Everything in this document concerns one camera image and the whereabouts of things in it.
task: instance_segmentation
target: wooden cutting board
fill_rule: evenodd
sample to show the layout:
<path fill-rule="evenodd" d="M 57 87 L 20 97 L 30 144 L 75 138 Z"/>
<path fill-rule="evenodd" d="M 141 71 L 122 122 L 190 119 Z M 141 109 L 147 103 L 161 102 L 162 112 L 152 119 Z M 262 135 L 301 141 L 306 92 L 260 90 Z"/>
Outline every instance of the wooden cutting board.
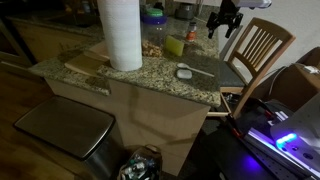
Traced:
<path fill-rule="evenodd" d="M 72 71 L 85 74 L 88 76 L 97 77 L 97 70 L 99 66 L 103 65 L 105 62 L 99 61 L 81 54 L 70 61 L 64 63 L 65 67 L 71 69 Z"/>
<path fill-rule="evenodd" d="M 103 61 L 103 62 L 108 61 L 109 55 L 107 52 L 106 42 L 102 41 L 102 42 L 92 46 L 91 48 L 85 50 L 84 55 L 86 55 L 90 58 L 99 60 L 99 61 Z"/>

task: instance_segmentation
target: kitchen cabinet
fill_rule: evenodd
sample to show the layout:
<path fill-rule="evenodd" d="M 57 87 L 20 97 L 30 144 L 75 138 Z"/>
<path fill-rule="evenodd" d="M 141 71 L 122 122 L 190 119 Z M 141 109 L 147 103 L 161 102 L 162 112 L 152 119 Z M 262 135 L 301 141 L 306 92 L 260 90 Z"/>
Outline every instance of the kitchen cabinet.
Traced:
<path fill-rule="evenodd" d="M 23 22 L 14 21 L 13 25 L 38 62 L 56 57 L 90 38 Z"/>

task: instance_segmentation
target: granite countertop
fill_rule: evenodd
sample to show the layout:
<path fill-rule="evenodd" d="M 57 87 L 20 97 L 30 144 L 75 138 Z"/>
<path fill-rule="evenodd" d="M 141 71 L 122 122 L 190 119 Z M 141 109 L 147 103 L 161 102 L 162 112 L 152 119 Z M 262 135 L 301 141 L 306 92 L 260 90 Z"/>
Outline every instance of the granite countertop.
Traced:
<path fill-rule="evenodd" d="M 217 36 L 214 36 L 213 39 L 207 38 L 207 28 L 204 22 L 197 21 L 197 39 L 191 44 L 186 42 L 184 53 L 181 57 L 168 52 L 165 52 L 162 58 L 143 57 L 143 67 L 130 72 L 120 72 L 108 65 L 103 65 L 98 70 L 100 77 L 90 77 L 65 68 L 64 62 L 101 42 L 103 40 L 101 26 L 94 25 L 88 28 L 79 28 L 47 20 L 49 19 L 48 17 L 58 15 L 59 12 L 33 12 L 8 17 L 14 21 L 93 37 L 73 50 L 36 64 L 29 69 L 32 73 L 103 95 L 110 95 L 109 87 L 105 83 L 105 78 L 110 78 L 214 107 L 220 105 L 219 84 L 217 83 L 219 79 Z M 183 41 L 187 27 L 188 22 L 186 21 L 168 18 L 167 34 Z M 193 73 L 191 80 L 178 79 L 175 74 L 178 69 L 176 65 L 179 62 L 184 62 L 193 68 L 215 74 L 215 77 Z"/>

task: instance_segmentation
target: wooden floor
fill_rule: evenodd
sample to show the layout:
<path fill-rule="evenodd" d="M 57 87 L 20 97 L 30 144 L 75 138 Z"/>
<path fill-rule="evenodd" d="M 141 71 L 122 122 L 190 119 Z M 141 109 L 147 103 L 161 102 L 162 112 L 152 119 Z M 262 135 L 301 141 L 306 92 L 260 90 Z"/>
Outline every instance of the wooden floor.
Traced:
<path fill-rule="evenodd" d="M 0 179 L 74 179 L 54 163 L 38 141 L 17 131 L 13 123 L 30 109 L 53 96 L 48 85 L 0 70 Z"/>

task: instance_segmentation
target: food container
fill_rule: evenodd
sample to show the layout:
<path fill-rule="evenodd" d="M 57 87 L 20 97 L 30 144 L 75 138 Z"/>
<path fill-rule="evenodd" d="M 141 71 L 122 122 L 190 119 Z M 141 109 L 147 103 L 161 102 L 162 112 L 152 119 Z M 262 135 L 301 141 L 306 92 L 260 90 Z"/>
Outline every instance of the food container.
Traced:
<path fill-rule="evenodd" d="M 160 9 L 148 9 L 142 15 L 142 55 L 147 57 L 161 57 L 166 35 L 167 17 Z"/>

